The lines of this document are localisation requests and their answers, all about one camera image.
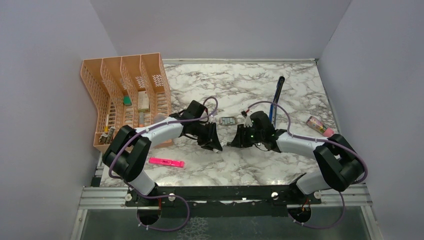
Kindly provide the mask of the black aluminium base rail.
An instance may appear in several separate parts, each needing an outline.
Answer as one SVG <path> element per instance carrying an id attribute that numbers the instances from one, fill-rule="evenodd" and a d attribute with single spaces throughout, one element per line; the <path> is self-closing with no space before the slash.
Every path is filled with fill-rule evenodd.
<path id="1" fill-rule="evenodd" d="M 209 186 L 163 187 L 160 199 L 138 197 L 127 187 L 84 187 L 78 203 L 79 210 L 158 210 L 161 207 L 180 207 L 184 198 L 192 207 L 200 204 L 247 204 L 265 202 L 295 208 L 311 207 L 368 207 L 373 205 L 365 184 L 354 184 L 344 192 L 321 190 L 295 200 L 289 198 L 286 186 Z"/>

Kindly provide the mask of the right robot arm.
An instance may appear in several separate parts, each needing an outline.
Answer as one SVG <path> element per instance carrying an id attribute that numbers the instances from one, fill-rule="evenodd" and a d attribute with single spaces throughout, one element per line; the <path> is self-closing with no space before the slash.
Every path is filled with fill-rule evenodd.
<path id="1" fill-rule="evenodd" d="M 234 139 L 227 144 L 229 147 L 249 148 L 261 144 L 268 151 L 297 154 L 317 162 L 318 171 L 305 173 L 289 185 L 289 199 L 296 204 L 321 190 L 343 192 L 366 173 L 364 165 L 340 134 L 329 138 L 291 135 L 286 129 L 276 129 L 263 111 L 249 117 L 251 125 L 237 125 Z"/>

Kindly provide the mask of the pink highlighter marker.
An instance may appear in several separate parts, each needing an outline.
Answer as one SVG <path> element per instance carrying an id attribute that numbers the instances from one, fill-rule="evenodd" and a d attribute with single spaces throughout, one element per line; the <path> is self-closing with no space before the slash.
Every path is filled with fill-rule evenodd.
<path id="1" fill-rule="evenodd" d="M 161 166 L 168 166 L 168 167 L 175 167 L 175 168 L 183 168 L 185 165 L 184 161 L 157 158 L 157 157 L 150 157 L 148 159 L 148 162 L 154 165 L 161 165 Z"/>

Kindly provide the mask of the white paper card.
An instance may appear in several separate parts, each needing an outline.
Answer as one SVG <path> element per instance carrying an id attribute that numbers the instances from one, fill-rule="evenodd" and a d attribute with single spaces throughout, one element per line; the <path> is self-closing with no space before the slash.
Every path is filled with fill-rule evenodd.
<path id="1" fill-rule="evenodd" d="M 137 110 L 138 112 L 150 111 L 150 100 L 146 91 L 139 91 L 137 95 Z"/>

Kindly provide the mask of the staple tray with staples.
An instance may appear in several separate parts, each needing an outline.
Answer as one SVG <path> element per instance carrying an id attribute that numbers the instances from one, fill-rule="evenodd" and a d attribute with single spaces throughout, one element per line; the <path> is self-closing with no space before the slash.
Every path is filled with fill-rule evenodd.
<path id="1" fill-rule="evenodd" d="M 220 124 L 223 126 L 233 126 L 237 125 L 237 118 L 234 116 L 225 116 L 220 118 Z"/>

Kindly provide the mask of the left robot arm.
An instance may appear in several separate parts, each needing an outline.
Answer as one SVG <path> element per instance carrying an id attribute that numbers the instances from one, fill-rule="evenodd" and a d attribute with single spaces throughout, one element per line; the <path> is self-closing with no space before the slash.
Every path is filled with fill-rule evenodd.
<path id="1" fill-rule="evenodd" d="M 210 110 L 204 115 L 206 110 L 205 105 L 193 100 L 186 109 L 158 123 L 141 128 L 122 126 L 102 156 L 102 162 L 109 168 L 109 176 L 123 180 L 138 191 L 138 199 L 144 205 L 155 203 L 156 183 L 144 171 L 151 148 L 168 140 L 193 136 L 201 148 L 222 151 L 216 123 L 204 122 L 216 111 Z"/>

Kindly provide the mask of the clear tape roll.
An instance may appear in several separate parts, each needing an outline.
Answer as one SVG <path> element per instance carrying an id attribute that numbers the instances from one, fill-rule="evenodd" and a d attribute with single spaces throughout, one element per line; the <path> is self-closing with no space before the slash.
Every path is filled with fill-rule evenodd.
<path id="1" fill-rule="evenodd" d="M 163 114 L 156 114 L 156 115 L 153 117 L 153 119 L 152 119 L 152 123 L 153 123 L 153 124 L 159 123 L 159 122 L 161 122 L 161 121 L 165 120 L 166 118 L 167 118 L 167 116 L 166 116 L 166 115 L 163 115 Z"/>

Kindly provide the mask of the orange plastic desk organizer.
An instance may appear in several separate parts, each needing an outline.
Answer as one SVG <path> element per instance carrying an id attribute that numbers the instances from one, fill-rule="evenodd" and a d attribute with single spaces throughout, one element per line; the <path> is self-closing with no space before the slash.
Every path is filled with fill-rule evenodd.
<path id="1" fill-rule="evenodd" d="M 97 109 L 93 146 L 105 153 L 120 127 L 147 127 L 172 113 L 160 53 L 85 59 L 81 79 Z"/>

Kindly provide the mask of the green eraser in organizer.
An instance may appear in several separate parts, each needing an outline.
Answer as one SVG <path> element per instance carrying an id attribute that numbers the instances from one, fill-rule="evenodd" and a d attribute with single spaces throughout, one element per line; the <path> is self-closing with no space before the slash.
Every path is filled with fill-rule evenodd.
<path id="1" fill-rule="evenodd" d="M 131 106 L 132 105 L 131 98 L 128 95 L 125 95 L 123 97 L 123 104 L 125 106 Z"/>

